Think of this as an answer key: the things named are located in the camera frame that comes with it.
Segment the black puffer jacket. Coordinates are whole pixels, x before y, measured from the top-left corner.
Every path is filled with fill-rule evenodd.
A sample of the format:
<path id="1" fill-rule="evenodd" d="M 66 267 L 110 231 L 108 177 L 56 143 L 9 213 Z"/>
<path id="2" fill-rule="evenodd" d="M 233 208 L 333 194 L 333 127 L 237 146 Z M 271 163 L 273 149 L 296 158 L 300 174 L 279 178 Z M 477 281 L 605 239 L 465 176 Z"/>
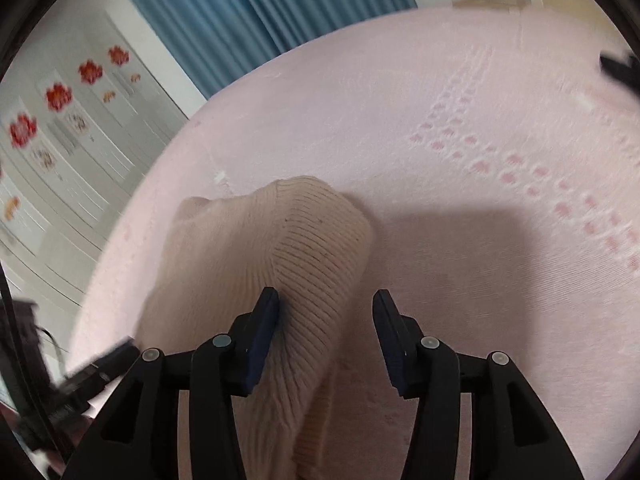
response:
<path id="1" fill-rule="evenodd" d="M 600 67 L 606 76 L 620 82 L 631 91 L 638 93 L 640 89 L 640 63 L 634 54 L 628 54 L 624 60 L 616 60 L 602 53 Z"/>

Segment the blue curtain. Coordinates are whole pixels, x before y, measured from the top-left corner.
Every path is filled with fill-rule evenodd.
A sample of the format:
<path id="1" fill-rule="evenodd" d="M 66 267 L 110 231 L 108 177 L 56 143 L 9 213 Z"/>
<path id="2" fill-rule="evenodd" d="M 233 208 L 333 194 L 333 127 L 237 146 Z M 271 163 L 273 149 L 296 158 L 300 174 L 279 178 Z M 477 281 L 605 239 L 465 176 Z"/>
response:
<path id="1" fill-rule="evenodd" d="M 308 41 L 416 7 L 416 0 L 131 1 L 206 98 Z"/>

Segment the pink patterned bed sheet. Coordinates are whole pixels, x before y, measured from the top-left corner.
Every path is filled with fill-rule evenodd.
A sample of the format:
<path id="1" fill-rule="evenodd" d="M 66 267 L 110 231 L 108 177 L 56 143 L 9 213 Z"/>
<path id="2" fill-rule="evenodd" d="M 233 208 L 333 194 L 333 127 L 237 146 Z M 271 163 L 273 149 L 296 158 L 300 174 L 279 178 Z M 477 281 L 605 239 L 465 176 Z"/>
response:
<path id="1" fill-rule="evenodd" d="M 639 100 L 620 38 L 548 10 L 377 18 L 213 96 L 144 178 L 74 328 L 80 364 L 136 336 L 179 205 L 326 182 L 373 245 L 335 360 L 317 479 L 395 479 L 416 406 L 390 385 L 380 288 L 457 352 L 508 354 L 582 474 L 617 477 L 639 431 Z"/>

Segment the pink knit sweater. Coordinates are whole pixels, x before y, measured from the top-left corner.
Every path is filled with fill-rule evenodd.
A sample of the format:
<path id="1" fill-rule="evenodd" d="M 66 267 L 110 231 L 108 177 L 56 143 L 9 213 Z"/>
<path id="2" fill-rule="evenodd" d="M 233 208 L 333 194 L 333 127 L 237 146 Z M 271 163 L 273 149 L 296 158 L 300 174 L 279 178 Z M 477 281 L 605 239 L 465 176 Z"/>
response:
<path id="1" fill-rule="evenodd" d="M 366 216 L 312 177 L 179 205 L 136 339 L 192 350 L 228 330 L 265 288 L 278 292 L 280 324 L 262 378 L 234 404 L 250 478 L 320 477 L 337 350 L 372 245 Z"/>

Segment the white wardrobe with red decals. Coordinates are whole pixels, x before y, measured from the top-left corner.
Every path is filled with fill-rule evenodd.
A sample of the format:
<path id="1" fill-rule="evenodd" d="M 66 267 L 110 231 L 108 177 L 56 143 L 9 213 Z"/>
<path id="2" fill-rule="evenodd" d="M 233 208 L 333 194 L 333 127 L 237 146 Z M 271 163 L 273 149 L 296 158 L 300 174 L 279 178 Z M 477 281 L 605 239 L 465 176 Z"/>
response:
<path id="1" fill-rule="evenodd" d="M 1 83 L 1 249 L 61 344 L 116 221 L 204 103 L 131 0 L 58 0 Z"/>

